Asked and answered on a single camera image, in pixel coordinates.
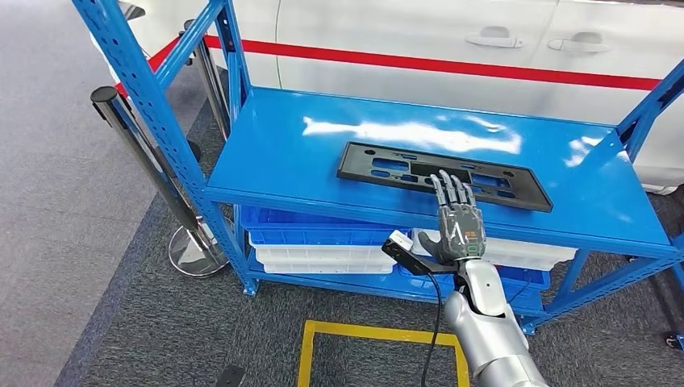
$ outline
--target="car door handle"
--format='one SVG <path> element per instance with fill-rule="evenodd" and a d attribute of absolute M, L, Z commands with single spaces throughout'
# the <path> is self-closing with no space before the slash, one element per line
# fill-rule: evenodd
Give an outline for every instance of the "car door handle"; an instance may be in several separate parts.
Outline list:
<path fill-rule="evenodd" d="M 511 35 L 506 27 L 488 26 L 479 32 L 473 32 L 465 36 L 465 41 L 478 46 L 496 48 L 521 48 L 525 45 L 522 39 Z"/>
<path fill-rule="evenodd" d="M 548 47 L 556 51 L 566 52 L 606 52 L 611 50 L 611 46 L 603 42 L 601 34 L 598 32 L 578 32 L 570 39 L 554 39 L 548 42 Z"/>

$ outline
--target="white plastic tray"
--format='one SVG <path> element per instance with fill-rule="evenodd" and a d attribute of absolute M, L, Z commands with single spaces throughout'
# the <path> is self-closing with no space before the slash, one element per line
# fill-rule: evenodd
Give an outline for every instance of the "white plastic tray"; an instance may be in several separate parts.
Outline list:
<path fill-rule="evenodd" d="M 380 246 L 264 245 L 249 243 L 267 273 L 387 274 L 396 261 Z"/>

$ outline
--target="yellow floor marking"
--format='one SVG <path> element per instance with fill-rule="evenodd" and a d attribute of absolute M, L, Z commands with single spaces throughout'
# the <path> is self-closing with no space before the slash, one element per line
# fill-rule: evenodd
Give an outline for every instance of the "yellow floor marking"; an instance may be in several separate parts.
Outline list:
<path fill-rule="evenodd" d="M 313 360 L 314 335 L 316 333 L 362 337 L 366 339 L 403 341 L 407 343 L 429 344 L 432 341 L 432 332 L 306 320 L 304 322 L 304 336 L 302 338 L 302 353 L 299 356 L 297 387 L 309 387 L 309 384 L 311 383 L 311 362 Z M 463 350 L 461 349 L 461 345 L 458 343 L 456 336 L 439 333 L 435 343 L 453 347 L 457 385 L 458 387 L 469 387 L 470 379 L 468 378 L 468 364 L 465 361 Z"/>

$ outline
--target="gray carpet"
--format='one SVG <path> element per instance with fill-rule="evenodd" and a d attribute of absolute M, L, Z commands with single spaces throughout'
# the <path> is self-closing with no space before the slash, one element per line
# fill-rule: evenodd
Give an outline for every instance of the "gray carpet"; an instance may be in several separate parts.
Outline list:
<path fill-rule="evenodd" d="M 202 139 L 207 164 L 220 144 L 215 125 L 203 135 L 210 114 L 205 106 L 190 134 Z M 669 232 L 681 229 L 682 198 L 681 192 L 653 198 L 659 213 L 667 213 Z M 430 304 L 268 282 L 251 298 L 229 270 L 185 278 L 166 260 L 176 227 L 157 198 L 57 386 L 213 386 L 229 364 L 247 370 L 244 387 L 292 386 L 307 318 L 432 329 Z M 580 282 L 625 262 L 595 253 Z M 555 286 L 566 267 L 553 270 Z M 673 278 L 662 273 L 541 327 L 529 339 L 532 354 L 554 386 L 684 385 L 684 352 L 661 339 L 663 331 L 684 329 L 682 300 Z M 425 349 L 317 335 L 311 385 L 416 386 Z M 453 350 L 438 347 L 428 385 L 456 385 L 454 369 Z"/>

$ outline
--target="stanchion post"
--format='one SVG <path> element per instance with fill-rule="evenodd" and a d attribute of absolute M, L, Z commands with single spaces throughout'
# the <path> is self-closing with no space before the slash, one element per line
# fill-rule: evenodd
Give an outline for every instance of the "stanchion post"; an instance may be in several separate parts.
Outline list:
<path fill-rule="evenodd" d="M 183 24 L 183 28 L 187 30 L 192 22 L 193 20 L 187 20 Z M 199 74 L 202 78 L 204 88 L 206 89 L 206 95 L 209 99 L 211 111 L 214 112 L 216 122 L 219 124 L 221 136 L 225 141 L 228 139 L 228 136 L 231 133 L 231 119 L 228 112 L 226 94 L 221 86 L 221 80 L 219 78 L 219 73 L 217 72 L 216 64 L 214 63 L 214 60 L 211 59 L 209 46 L 206 45 L 204 39 L 199 41 L 199 44 L 194 50 L 194 55 L 197 63 L 199 63 Z"/>
<path fill-rule="evenodd" d="M 169 258 L 173 266 L 191 277 L 208 277 L 225 267 L 226 256 L 215 244 L 213 236 L 198 222 L 170 177 L 170 171 L 165 167 L 168 163 L 153 151 L 126 100 L 111 86 L 97 88 L 90 95 L 90 100 L 100 116 L 131 150 L 181 224 L 169 244 Z"/>

